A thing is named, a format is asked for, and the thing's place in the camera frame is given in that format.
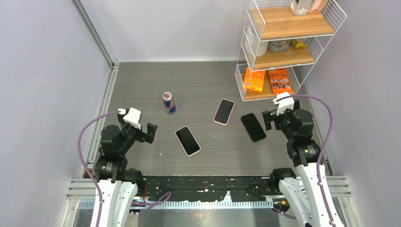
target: orange box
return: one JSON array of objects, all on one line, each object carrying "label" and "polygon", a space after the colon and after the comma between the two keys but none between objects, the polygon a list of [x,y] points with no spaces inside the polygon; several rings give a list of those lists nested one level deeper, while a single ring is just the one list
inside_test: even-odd
[{"label": "orange box", "polygon": [[269,70],[269,79],[271,89],[274,94],[281,94],[283,92],[292,92],[291,82],[289,81],[287,71],[285,68]]},{"label": "orange box", "polygon": [[265,70],[251,72],[249,68],[246,68],[244,88],[258,93],[262,92],[265,74]]}]

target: table surface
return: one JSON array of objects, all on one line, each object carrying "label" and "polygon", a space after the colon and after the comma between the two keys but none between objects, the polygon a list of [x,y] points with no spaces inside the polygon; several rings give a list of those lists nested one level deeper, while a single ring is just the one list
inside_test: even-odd
[{"label": "table surface", "polygon": [[[122,63],[109,111],[134,107],[141,124],[158,125],[153,144],[136,142],[126,154],[127,167],[144,175],[270,175],[274,168],[293,167],[282,132],[270,130],[266,139],[252,142],[240,117],[254,113],[263,126],[262,111],[274,109],[271,100],[242,102],[235,80],[236,62]],[[176,113],[167,114],[162,94],[172,92]],[[213,122],[222,98],[235,102],[227,126]],[[308,101],[301,108],[310,110]],[[109,116],[105,126],[119,125]],[[185,155],[174,132],[188,126],[201,151]]]}]

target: red bull can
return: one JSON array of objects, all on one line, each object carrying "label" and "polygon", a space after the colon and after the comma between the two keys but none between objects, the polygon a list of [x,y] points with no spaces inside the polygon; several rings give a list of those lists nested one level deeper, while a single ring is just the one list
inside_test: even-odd
[{"label": "red bull can", "polygon": [[166,108],[166,112],[168,114],[174,114],[175,113],[175,103],[173,99],[173,94],[171,92],[165,92],[162,96],[163,98],[163,103]]}]

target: phone screen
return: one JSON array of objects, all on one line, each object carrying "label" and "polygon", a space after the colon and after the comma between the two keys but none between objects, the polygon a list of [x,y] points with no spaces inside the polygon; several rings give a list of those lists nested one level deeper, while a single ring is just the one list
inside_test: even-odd
[{"label": "phone screen", "polygon": [[241,121],[253,142],[266,138],[266,134],[253,113],[241,117]]},{"label": "phone screen", "polygon": [[187,126],[177,130],[175,135],[188,156],[191,156],[201,150],[201,147]]},{"label": "phone screen", "polygon": [[220,101],[220,105],[214,115],[214,121],[226,125],[233,111],[234,102],[226,99]]}]

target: white metal shelf frame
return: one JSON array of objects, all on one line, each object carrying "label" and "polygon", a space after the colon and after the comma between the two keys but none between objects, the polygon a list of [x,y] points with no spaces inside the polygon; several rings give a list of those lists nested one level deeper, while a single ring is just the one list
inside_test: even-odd
[{"label": "white metal shelf frame", "polygon": [[[287,39],[287,38],[282,38],[282,39],[262,40],[262,33],[265,29],[266,22],[263,19],[260,9],[261,8],[269,8],[269,7],[283,7],[283,6],[290,7],[290,5],[291,5],[291,0],[249,0],[249,4],[248,4],[248,8],[247,8],[248,18],[246,18],[244,21],[244,30],[243,30],[241,44],[240,44],[240,51],[241,51],[241,49],[243,50],[247,64],[238,64],[238,62],[239,62],[239,55],[238,55],[237,67],[235,70],[235,79],[237,80],[238,90],[240,92],[242,101],[248,101],[248,100],[244,100],[244,97],[246,95],[246,89],[244,88],[244,82],[242,81],[242,77],[241,77],[241,73],[245,72],[247,67],[249,67],[251,69],[251,71],[271,70],[271,69],[278,68],[278,67],[274,67],[274,68],[253,70],[253,66],[256,61],[255,53],[257,52],[260,43],[265,42],[265,41]],[[313,67],[315,66],[316,62],[319,60],[319,58],[321,57],[324,50],[327,48],[330,41],[333,39],[334,35],[337,33],[337,31],[339,30],[339,28],[341,27],[341,25],[344,23],[345,19],[347,18],[347,14],[342,10],[342,8],[338,5],[338,3],[335,0],[329,0],[327,5],[321,11],[321,14],[323,15],[323,17],[326,19],[326,21],[329,23],[329,25],[334,30],[334,34],[293,37],[293,38],[302,38],[304,40],[304,42],[306,44],[308,44],[308,50],[309,50],[310,54],[312,55],[314,62],[307,63],[307,64],[296,64],[296,65],[289,65],[289,66],[281,67],[281,68],[285,67],[287,69],[287,73],[289,75],[290,82],[293,85],[293,90],[295,93],[297,93],[298,90],[300,89],[300,87],[304,84],[306,78],[309,76],[309,74],[310,74],[311,70],[313,69]],[[246,31],[245,31],[246,30],[246,27],[245,27],[246,20],[250,20],[249,26],[253,27],[253,30],[255,31],[255,34],[259,40],[258,48],[256,49],[256,51],[252,50],[251,44],[246,35]],[[329,39],[329,41],[327,42],[327,44],[325,46],[322,46],[320,44],[319,40],[317,39],[317,37],[319,37],[319,36],[331,36],[331,38]],[[302,77],[301,83],[299,83],[300,80],[297,79],[298,77],[295,75],[294,70],[292,69],[292,67],[294,67],[294,66],[300,67],[301,77]]]},{"label": "white metal shelf frame", "polygon": [[304,64],[293,64],[293,65],[283,65],[278,67],[269,67],[262,69],[254,69],[254,65],[256,62],[256,55],[252,50],[251,43],[249,42],[248,36],[246,35],[246,28],[243,30],[242,39],[241,39],[241,48],[245,54],[246,61],[248,62],[249,68],[251,71],[264,71],[264,70],[273,70],[283,67],[292,67],[292,66],[301,66],[301,65],[312,65],[319,58],[320,54],[323,52],[323,47],[316,39],[316,37],[302,38],[304,43],[307,44],[307,49],[314,61],[311,63]]},{"label": "white metal shelf frame", "polygon": [[[272,7],[290,7],[291,0],[250,0],[247,9],[247,15],[251,21],[251,24],[254,28],[256,36],[261,42],[271,41],[271,40],[284,40],[287,38],[281,39],[266,39],[262,40],[262,34],[266,26],[266,22],[263,19],[262,13],[260,9],[262,8],[272,8]],[[329,25],[334,30],[334,34],[338,31],[342,23],[344,22],[347,15],[341,9],[341,7],[337,4],[335,0],[329,0],[327,5],[321,11],[323,17],[329,23]],[[328,36],[334,34],[327,35],[313,35],[313,36],[299,36],[293,38],[308,38],[308,37],[318,37],[318,36]]]},{"label": "white metal shelf frame", "polygon": [[[248,64],[237,64],[236,70],[235,70],[235,79],[237,80],[237,85],[238,85],[238,90],[241,95],[241,100],[243,102],[247,102],[249,100],[245,100],[245,95],[246,95],[246,89],[244,88],[244,81],[242,79],[241,74],[246,73],[246,68],[248,67]],[[289,78],[289,81],[291,82],[292,89],[294,93],[298,92],[300,88],[299,81],[295,75],[294,69],[292,67],[286,67],[287,75]]]}]

